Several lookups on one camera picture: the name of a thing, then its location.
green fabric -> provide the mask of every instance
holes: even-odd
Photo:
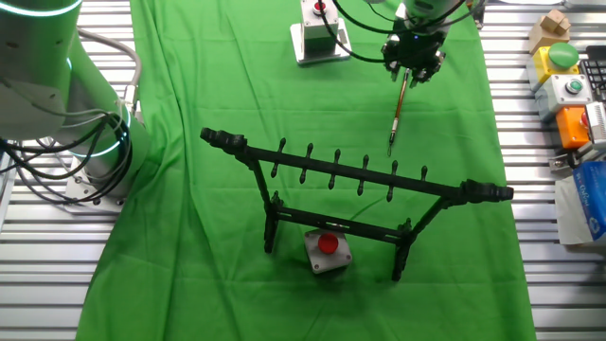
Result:
[[[343,2],[376,27],[363,1]],[[378,6],[384,13],[397,1]],[[453,207],[413,245],[399,283],[394,247],[349,237],[353,263],[312,274],[305,226],[281,223],[263,252],[254,176],[200,139],[202,127],[252,146],[458,186],[503,186],[483,52],[473,21],[454,26],[445,65],[406,95],[392,158],[387,139],[400,91],[380,64],[299,67],[289,26],[297,1],[133,0],[151,151],[88,292],[79,340],[532,340],[520,248],[509,203]],[[455,15],[461,15],[461,9]],[[380,56],[384,35],[348,24],[354,49]],[[263,165],[268,175],[273,165]],[[268,178],[290,207],[396,228],[436,199],[282,167]]]

emergency stop button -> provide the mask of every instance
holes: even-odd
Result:
[[[318,238],[318,248],[322,253],[331,255],[339,247],[339,239],[332,233],[324,233]]]
[[[324,11],[326,11],[326,4],[325,3],[322,3],[322,9]],[[319,2],[313,4],[313,14],[315,14],[315,15],[321,15],[322,14],[322,12],[320,11],[320,3]]]

black rack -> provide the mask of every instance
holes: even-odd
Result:
[[[419,233],[425,229],[442,209],[451,206],[465,205],[467,203],[497,203],[513,198],[513,188],[497,187],[494,184],[481,184],[473,180],[464,181],[459,187],[427,182],[425,181],[425,176],[427,175],[426,167],[423,167],[421,170],[420,180],[398,176],[396,175],[398,169],[397,161],[394,161],[392,164],[391,174],[367,170],[368,155],[364,156],[363,167],[361,169],[340,165],[339,157],[341,152],[339,150],[335,151],[333,162],[315,160],[311,158],[313,151],[313,144],[311,143],[307,148],[305,157],[301,157],[282,152],[286,145],[285,138],[280,140],[277,152],[250,147],[243,135],[232,135],[224,131],[217,132],[208,128],[202,129],[201,138],[208,142],[212,147],[221,148],[224,152],[234,155],[238,161],[248,166],[248,169],[255,174],[266,215],[264,234],[266,253],[271,253],[274,249],[277,223],[279,221],[305,224],[376,241],[391,242],[396,245],[396,257],[392,273],[392,279],[395,281],[398,281],[401,278],[401,272],[406,266],[410,246],[417,239]],[[307,171],[319,171],[330,174],[329,189],[334,187],[336,176],[343,176],[360,181],[358,195],[364,193],[364,183],[369,182],[389,187],[386,197],[388,202],[393,198],[394,188],[403,188],[433,194],[437,196],[438,199],[429,210],[425,212],[414,228],[410,219],[407,219],[404,224],[399,225],[397,230],[372,224],[357,223],[350,220],[285,207],[284,201],[279,198],[277,191],[270,197],[259,161],[274,164],[274,168],[271,172],[272,177],[277,175],[277,168],[279,165],[302,169],[301,176],[299,177],[299,182],[301,184],[305,182]]]

black cable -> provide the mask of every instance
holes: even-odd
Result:
[[[14,144],[7,143],[4,139],[0,138],[0,146],[5,148],[11,148],[14,151],[25,152],[25,153],[60,153],[68,151],[72,148],[78,147],[80,144],[86,142],[87,139],[91,138],[97,131],[100,124],[89,133],[81,137],[80,139],[66,144],[60,147],[50,147],[50,148],[33,148],[33,147],[23,147]]]
[[[133,145],[130,143],[130,134],[128,134],[128,127],[122,121],[120,128],[121,128],[121,132],[117,133],[116,137],[118,139],[123,140],[123,143],[120,143],[120,148],[124,149],[124,151],[122,151],[121,153],[126,153],[126,154],[124,154],[123,157],[128,157],[127,162],[123,165],[123,167],[120,171],[115,172],[110,177],[110,179],[103,185],[103,187],[99,188],[93,194],[91,194],[87,197],[81,198],[81,199],[69,198],[69,197],[57,192],[56,190],[52,189],[48,185],[44,184],[44,182],[38,176],[36,176],[35,174],[32,173],[33,178],[38,182],[39,185],[44,187],[46,190],[48,190],[52,194],[55,194],[55,195],[59,196],[60,198],[63,198],[64,200],[55,200],[55,199],[49,198],[49,197],[43,195],[42,193],[40,193],[39,191],[37,191],[26,179],[21,168],[17,168],[17,171],[19,172],[19,176],[21,177],[22,182],[36,196],[38,196],[39,198],[46,200],[52,204],[71,205],[71,204],[91,202],[91,201],[100,199],[101,197],[109,194],[112,190],[114,190],[114,188],[116,188],[117,185],[124,179],[124,177],[128,173],[128,170],[132,164],[132,161],[133,161]]]
[[[465,13],[465,15],[461,15],[460,18],[456,18],[452,22],[446,23],[446,24],[441,25],[439,27],[448,27],[450,25],[454,25],[454,24],[456,24],[458,22],[461,22],[461,21],[467,19],[468,17],[474,15],[477,11],[479,11],[480,9],[482,9],[486,5],[486,1],[487,0],[480,0],[480,2],[477,3],[477,5],[475,5],[475,7],[473,7],[473,9],[470,9],[469,13]]]
[[[393,20],[393,19],[389,19],[389,18],[387,18],[386,16],[384,16],[384,15],[380,14],[380,13],[379,13],[379,12],[378,12],[378,11],[377,11],[377,10],[376,10],[376,9],[375,9],[373,6],[372,6],[372,4],[371,4],[371,3],[367,3],[367,4],[368,4],[368,6],[370,7],[370,9],[371,9],[371,10],[372,10],[372,11],[373,11],[375,14],[377,14],[377,15],[379,15],[380,17],[384,18],[386,21],[390,21],[390,22],[392,22],[392,23],[393,23],[393,22],[395,22],[395,20]]]
[[[347,47],[345,47],[345,45],[343,45],[343,43],[341,43],[341,41],[339,41],[339,38],[337,38],[336,34],[334,34],[334,32],[332,31],[332,28],[330,28],[329,21],[326,19],[326,13],[324,12],[324,4],[322,3],[322,0],[318,0],[318,3],[320,4],[320,17],[322,18],[322,21],[324,22],[324,27],[326,28],[326,31],[329,32],[329,35],[332,38],[332,40],[337,45],[339,45],[339,47],[343,48],[343,50],[346,51],[349,54],[349,56],[351,56],[357,60],[360,60],[362,62],[367,62],[367,63],[385,63],[385,59],[375,59],[375,58],[364,57],[364,56],[361,56],[361,55],[351,51]]]
[[[344,17],[346,17],[351,23],[353,23],[354,25],[356,25],[358,27],[361,27],[361,28],[364,28],[366,30],[369,30],[371,32],[382,33],[382,34],[401,34],[401,33],[413,31],[412,29],[409,29],[409,28],[402,28],[402,29],[381,29],[381,28],[376,28],[376,27],[372,27],[372,26],[366,25],[364,23],[361,23],[361,22],[357,21],[351,15],[349,15],[349,13],[347,13],[341,7],[341,5],[339,4],[338,0],[332,0],[332,3],[334,4],[335,7],[337,7],[337,9],[339,10],[339,12]],[[453,14],[464,3],[465,3],[465,0],[459,0],[459,2],[456,4],[456,6],[454,6],[453,8],[449,9],[446,13],[444,13],[441,16],[439,16],[438,18],[436,18],[436,20],[432,20],[432,21],[429,21],[429,22],[427,22],[427,23],[425,23],[423,25],[415,27],[415,31],[418,31],[418,30],[423,29],[423,28],[431,27],[434,24],[440,23],[441,21],[443,21],[444,19],[446,19],[449,15]],[[465,15],[463,15],[461,18],[458,18],[458,19],[462,20],[464,18],[467,18],[470,15],[470,13],[466,13]],[[436,28],[446,27],[446,26],[448,26],[448,25],[438,26]]]
[[[36,139],[36,142],[38,142],[38,144],[44,144],[44,143],[43,143],[42,141],[40,141],[39,139]],[[52,142],[50,143],[50,145],[45,145],[45,146],[47,146],[47,147],[53,147],[53,146],[54,146],[56,143],[57,143],[57,141],[52,141]],[[42,153],[35,153],[34,155],[30,156],[29,158],[24,159],[24,161],[29,162],[29,161],[31,161],[31,160],[33,160],[33,159],[35,159],[36,157],[38,157],[38,156],[40,156],[40,155],[42,155]],[[18,165],[18,164],[16,164],[16,163],[15,163],[15,164],[12,164],[12,165],[10,165],[10,166],[6,167],[6,168],[5,168],[5,169],[3,169],[3,170],[0,170],[0,174],[4,174],[4,173],[6,173],[7,171],[14,170],[14,169],[16,169],[17,167],[19,167],[19,165]]]
[[[71,170],[71,171],[69,171],[69,172],[67,172],[65,174],[61,174],[61,175],[46,174],[46,173],[43,173],[43,172],[41,172],[39,170],[36,170],[35,168],[31,167],[27,162],[24,162],[24,160],[22,160],[21,157],[19,157],[14,152],[14,150],[11,147],[8,146],[8,143],[6,143],[4,141],[0,142],[0,147],[2,148],[2,150],[4,150],[12,158],[12,160],[15,163],[17,163],[20,167],[25,168],[30,173],[36,174],[36,175],[38,175],[40,177],[43,177],[44,179],[62,180],[62,179],[66,179],[66,178],[68,178],[70,176],[73,176],[74,174],[76,174],[77,172],[79,172],[81,169],[83,169],[84,166],[86,166],[86,164],[90,160],[91,156],[95,152],[95,147],[97,146],[99,138],[103,134],[103,130],[105,129],[105,125],[106,124],[107,124],[107,117],[105,117],[103,119],[103,121],[98,125],[97,133],[95,134],[95,137],[93,138],[93,141],[91,142],[91,147],[89,148],[88,153],[86,154],[86,156],[84,157],[84,159],[73,170]]]
[[[42,153],[35,153],[33,156],[30,156],[29,158],[25,159],[24,161],[29,162],[29,161],[31,161],[31,160],[33,160],[33,159],[35,159],[36,157],[38,157],[38,156],[40,156],[40,155],[42,155]],[[16,169],[17,167],[19,167],[19,164],[14,163],[14,164],[12,164],[12,165],[10,165],[10,166],[6,167],[6,168],[5,168],[5,169],[3,169],[3,170],[0,170],[0,174],[4,174],[4,173],[6,173],[7,171],[14,170],[14,169]]]

hook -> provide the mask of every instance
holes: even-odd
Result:
[[[280,147],[277,149],[277,152],[282,153],[282,149],[284,149],[284,146],[286,146],[286,138],[282,137],[282,139],[280,140]],[[279,165],[279,163],[275,162],[271,174],[273,178],[275,178],[277,174],[277,165]]]
[[[309,145],[307,145],[307,154],[305,155],[305,158],[309,159],[310,156],[312,156],[312,151],[313,151],[313,143],[310,143]],[[301,176],[299,177],[299,183],[301,183],[301,185],[305,182],[305,173],[307,172],[307,167],[303,168],[303,170],[301,171]]]
[[[396,171],[398,170],[398,161],[394,161],[391,164],[391,175],[396,175]],[[389,191],[387,192],[387,203],[391,202],[391,199],[394,197],[394,187],[390,186]]]
[[[364,160],[362,161],[362,169],[366,171],[366,167],[368,167],[368,161],[370,157],[368,154],[364,155]],[[364,192],[364,180],[360,180],[360,186],[358,186],[358,195],[362,195]]]
[[[339,164],[339,157],[341,157],[341,150],[334,151],[334,164],[335,165]],[[335,176],[334,173],[330,175],[329,189],[334,188],[334,176]]]
[[[425,181],[425,177],[427,176],[427,166],[423,166],[423,168],[420,169],[420,181]]]

